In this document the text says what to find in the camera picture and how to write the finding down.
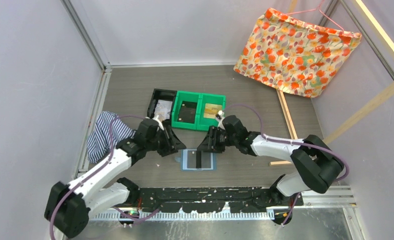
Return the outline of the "blue card holder wallet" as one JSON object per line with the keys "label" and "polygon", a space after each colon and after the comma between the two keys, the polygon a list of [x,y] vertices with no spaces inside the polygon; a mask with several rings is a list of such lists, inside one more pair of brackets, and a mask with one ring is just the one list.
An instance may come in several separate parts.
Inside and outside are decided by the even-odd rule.
{"label": "blue card holder wallet", "polygon": [[217,169],[216,154],[197,151],[196,149],[183,149],[175,157],[182,171],[215,171]]}

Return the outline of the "white cards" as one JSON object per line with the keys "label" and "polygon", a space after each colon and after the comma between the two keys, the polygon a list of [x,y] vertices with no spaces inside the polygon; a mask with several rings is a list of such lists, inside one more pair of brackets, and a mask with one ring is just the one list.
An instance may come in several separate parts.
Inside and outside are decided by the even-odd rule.
{"label": "white cards", "polygon": [[159,99],[154,109],[154,115],[163,118],[164,120],[171,118],[173,102],[171,100]]}

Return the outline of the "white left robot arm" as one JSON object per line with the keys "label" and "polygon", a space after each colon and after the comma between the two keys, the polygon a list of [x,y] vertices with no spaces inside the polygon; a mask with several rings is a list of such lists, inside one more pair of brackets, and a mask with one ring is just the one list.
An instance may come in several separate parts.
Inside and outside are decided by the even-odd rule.
{"label": "white left robot arm", "polygon": [[156,151],[165,157],[186,148],[172,127],[155,118],[143,119],[135,134],[115,144],[109,137],[109,155],[94,168],[67,184],[52,186],[44,217],[49,221],[51,239],[54,229],[74,238],[87,226],[89,219],[119,204],[133,207],[140,199],[140,188],[131,180],[119,178],[110,187],[105,185],[121,172]]}

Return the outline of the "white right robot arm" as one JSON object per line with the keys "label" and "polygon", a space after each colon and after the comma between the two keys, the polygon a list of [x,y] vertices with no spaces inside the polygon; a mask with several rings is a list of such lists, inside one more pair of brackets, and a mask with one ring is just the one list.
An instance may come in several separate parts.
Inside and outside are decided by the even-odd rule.
{"label": "white right robot arm", "polygon": [[218,125],[209,128],[197,150],[220,154],[231,146],[244,155],[294,164],[295,172],[280,176],[267,190],[266,196],[276,205],[284,205],[291,196],[308,190],[324,194],[348,171],[345,162],[316,135],[303,139],[271,137],[247,130],[235,115],[219,116]]}

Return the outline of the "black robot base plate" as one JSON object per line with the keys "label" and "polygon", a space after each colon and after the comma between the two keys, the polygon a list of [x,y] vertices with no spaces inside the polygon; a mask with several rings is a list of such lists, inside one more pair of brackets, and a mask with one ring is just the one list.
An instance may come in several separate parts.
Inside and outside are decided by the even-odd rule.
{"label": "black robot base plate", "polygon": [[143,212],[219,213],[225,207],[234,213],[261,213],[268,207],[288,209],[291,197],[273,198],[263,187],[145,187],[139,190],[134,203],[119,203],[116,207],[139,207]]}

